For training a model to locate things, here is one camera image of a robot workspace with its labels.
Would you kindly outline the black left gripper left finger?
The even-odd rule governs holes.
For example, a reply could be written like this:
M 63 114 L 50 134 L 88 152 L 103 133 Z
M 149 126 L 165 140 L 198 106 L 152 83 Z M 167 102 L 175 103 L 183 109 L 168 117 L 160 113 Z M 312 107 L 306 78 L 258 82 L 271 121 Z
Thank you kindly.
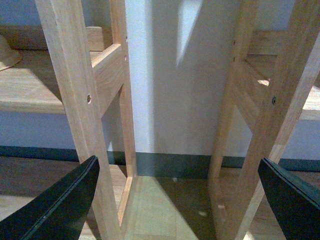
M 91 156 L 0 222 L 2 240 L 77 240 L 91 208 L 99 160 Z

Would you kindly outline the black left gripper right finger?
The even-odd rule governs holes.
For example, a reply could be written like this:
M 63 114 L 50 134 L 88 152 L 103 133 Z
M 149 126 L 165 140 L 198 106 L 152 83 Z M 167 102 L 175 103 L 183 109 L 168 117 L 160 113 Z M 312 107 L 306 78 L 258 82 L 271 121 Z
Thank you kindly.
M 287 240 L 320 238 L 320 190 L 277 163 L 262 158 L 258 175 Z

